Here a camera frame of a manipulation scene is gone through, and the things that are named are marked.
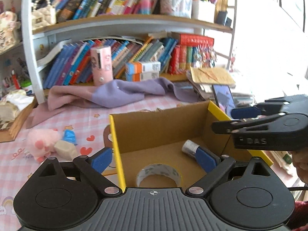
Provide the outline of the white bookshelf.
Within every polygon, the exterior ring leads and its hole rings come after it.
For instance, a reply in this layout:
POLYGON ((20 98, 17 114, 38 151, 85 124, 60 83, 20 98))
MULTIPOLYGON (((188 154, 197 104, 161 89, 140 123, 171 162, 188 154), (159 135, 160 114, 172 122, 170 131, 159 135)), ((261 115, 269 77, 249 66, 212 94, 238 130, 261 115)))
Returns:
POLYGON ((69 20, 52 26, 32 30, 31 0, 21 0, 21 29, 23 50, 28 65, 35 97, 39 104, 45 101, 41 71, 46 65, 39 66, 37 58, 43 56, 59 41, 94 39, 110 35, 142 37, 151 32, 174 31, 202 33, 205 29, 235 33, 235 26, 227 27, 197 19, 171 15, 121 14, 100 15, 97 17, 69 20))

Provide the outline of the beige eraser block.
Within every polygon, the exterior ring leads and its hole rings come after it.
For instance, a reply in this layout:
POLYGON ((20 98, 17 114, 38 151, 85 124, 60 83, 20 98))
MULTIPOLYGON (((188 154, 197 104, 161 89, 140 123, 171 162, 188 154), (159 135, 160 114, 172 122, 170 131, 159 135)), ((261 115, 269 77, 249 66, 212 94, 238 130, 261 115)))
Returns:
POLYGON ((63 159, 72 161, 79 154, 73 143, 67 142, 65 140, 59 140, 54 146, 55 152, 63 159))

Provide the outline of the yellow cardboard box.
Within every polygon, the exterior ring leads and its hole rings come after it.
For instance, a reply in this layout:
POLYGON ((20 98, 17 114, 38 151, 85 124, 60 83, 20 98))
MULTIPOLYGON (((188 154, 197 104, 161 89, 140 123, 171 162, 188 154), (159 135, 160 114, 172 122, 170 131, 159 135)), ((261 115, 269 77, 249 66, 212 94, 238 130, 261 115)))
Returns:
POLYGON ((194 103, 167 110, 139 111, 110 115, 119 186, 136 186, 138 172, 150 164, 167 164, 182 176, 181 186, 169 178, 146 178, 141 187, 181 187, 187 189, 206 173, 196 160, 182 152, 186 140, 209 149, 217 156, 230 155, 238 161, 261 157, 269 166, 273 161, 263 151, 236 149, 230 135, 217 135, 214 121, 230 118, 213 102, 194 103))

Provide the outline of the pink purple cloth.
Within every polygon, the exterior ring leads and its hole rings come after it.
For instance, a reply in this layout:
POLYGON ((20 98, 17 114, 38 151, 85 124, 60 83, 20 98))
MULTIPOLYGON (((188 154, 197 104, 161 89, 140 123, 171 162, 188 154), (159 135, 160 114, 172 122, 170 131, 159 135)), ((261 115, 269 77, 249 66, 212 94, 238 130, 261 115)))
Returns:
POLYGON ((138 82, 116 79, 99 87, 56 85, 49 90, 47 101, 32 110, 25 125, 30 129, 70 106, 113 109, 142 101, 147 95, 165 96, 168 93, 173 94, 181 102, 199 101, 195 92, 185 91, 163 77, 138 82))

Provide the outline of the stack of books right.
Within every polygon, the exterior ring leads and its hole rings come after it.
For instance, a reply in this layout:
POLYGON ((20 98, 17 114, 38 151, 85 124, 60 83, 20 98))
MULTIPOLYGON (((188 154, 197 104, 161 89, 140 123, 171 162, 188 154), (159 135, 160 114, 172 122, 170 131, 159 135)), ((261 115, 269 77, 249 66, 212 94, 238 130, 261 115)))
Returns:
MULTIPOLYGON (((187 83, 188 85, 182 86, 184 89, 193 89, 203 101, 211 100, 215 102, 212 85, 194 83, 189 71, 183 74, 171 74, 169 80, 178 84, 187 83)), ((236 107, 253 106, 256 104, 256 100, 251 91, 243 90, 242 87, 235 85, 230 87, 230 91, 236 107)))

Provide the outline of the red dictionary books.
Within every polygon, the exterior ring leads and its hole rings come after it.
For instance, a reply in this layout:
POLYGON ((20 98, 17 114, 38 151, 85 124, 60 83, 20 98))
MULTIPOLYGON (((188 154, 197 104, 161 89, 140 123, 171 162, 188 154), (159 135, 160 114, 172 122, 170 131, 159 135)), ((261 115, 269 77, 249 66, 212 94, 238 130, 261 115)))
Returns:
POLYGON ((213 49, 214 38, 191 33, 170 32, 177 43, 171 52, 168 74, 183 74, 190 67, 205 67, 209 64, 209 52, 213 49))

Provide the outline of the pink plush toy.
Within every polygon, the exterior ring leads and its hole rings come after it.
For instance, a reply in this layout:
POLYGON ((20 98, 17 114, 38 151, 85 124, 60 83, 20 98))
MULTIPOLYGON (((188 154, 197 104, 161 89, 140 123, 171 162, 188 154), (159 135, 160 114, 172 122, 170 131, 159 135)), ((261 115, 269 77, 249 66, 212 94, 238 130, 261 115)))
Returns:
POLYGON ((33 129, 26 137, 26 150, 41 163, 55 152, 55 143, 62 135, 55 129, 33 129))

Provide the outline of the white glue tube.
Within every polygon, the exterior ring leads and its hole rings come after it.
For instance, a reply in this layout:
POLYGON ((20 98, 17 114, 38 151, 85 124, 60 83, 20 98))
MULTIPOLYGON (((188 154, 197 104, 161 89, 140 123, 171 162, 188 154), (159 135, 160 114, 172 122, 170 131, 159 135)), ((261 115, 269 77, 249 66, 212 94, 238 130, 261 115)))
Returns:
POLYGON ((199 145, 194 143, 191 140, 186 140, 182 146, 182 152, 189 155, 192 158, 195 158, 196 151, 199 148, 199 145))

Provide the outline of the orange white boxes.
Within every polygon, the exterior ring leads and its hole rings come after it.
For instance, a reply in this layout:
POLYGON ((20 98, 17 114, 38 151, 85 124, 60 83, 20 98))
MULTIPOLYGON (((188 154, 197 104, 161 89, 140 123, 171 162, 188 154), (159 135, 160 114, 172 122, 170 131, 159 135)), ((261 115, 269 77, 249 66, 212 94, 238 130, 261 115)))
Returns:
POLYGON ((157 79, 161 71, 160 62, 131 62, 125 65, 127 81, 145 81, 157 79))

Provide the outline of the wooden chess box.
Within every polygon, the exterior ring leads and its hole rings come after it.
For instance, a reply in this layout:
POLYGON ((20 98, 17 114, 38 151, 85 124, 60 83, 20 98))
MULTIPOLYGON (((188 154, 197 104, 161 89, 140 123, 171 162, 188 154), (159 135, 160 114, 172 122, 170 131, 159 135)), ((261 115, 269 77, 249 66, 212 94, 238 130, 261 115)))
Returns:
POLYGON ((11 142, 17 137, 17 134, 21 130, 24 122, 32 112, 33 108, 37 106, 37 100, 34 98, 33 102, 28 105, 21 113, 17 116, 14 121, 1 121, 0 130, 0 142, 11 142))

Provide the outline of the pink cylindrical device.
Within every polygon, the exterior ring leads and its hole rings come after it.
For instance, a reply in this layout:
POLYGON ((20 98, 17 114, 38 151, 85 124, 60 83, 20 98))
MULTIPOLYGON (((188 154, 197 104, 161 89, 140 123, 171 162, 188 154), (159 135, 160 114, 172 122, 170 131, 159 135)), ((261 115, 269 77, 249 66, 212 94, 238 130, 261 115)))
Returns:
POLYGON ((91 66, 93 82, 96 87, 113 80, 113 68, 110 46, 91 48, 91 66))

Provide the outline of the tissue pack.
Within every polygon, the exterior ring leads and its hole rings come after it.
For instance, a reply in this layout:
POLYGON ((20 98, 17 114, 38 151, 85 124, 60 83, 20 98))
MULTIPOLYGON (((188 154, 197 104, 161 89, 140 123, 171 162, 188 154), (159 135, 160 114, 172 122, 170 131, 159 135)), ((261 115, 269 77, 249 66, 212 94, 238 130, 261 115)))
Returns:
POLYGON ((34 96, 26 95, 26 91, 10 91, 1 99, 0 119, 1 121, 14 121, 16 117, 34 101, 34 96))

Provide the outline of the yellow tape roll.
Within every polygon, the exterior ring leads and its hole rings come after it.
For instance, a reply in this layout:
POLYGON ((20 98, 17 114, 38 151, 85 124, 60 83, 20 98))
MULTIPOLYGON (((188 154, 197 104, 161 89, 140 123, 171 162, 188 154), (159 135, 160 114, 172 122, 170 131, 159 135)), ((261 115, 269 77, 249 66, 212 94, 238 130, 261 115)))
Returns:
POLYGON ((181 186, 182 176, 179 172, 167 164, 150 164, 142 168, 136 176, 136 186, 141 187, 142 182, 151 177, 153 179, 169 178, 176 186, 181 186))

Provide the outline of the small blue object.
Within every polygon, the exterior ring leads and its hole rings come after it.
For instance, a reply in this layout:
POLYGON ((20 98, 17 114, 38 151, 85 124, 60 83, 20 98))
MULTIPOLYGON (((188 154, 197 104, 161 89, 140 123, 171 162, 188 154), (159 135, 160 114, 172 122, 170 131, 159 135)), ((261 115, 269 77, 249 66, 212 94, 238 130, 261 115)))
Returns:
POLYGON ((69 129, 64 130, 62 140, 69 142, 73 145, 77 145, 76 135, 72 130, 69 130, 69 129))

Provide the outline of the black smartphone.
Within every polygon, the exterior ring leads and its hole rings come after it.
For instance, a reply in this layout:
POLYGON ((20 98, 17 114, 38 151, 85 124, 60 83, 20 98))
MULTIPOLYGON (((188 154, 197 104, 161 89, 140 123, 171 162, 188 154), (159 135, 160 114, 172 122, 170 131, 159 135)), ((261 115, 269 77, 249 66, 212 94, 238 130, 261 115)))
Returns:
POLYGON ((235 109, 235 102, 228 85, 212 85, 213 95, 215 97, 216 105, 229 118, 232 118, 231 112, 235 109))

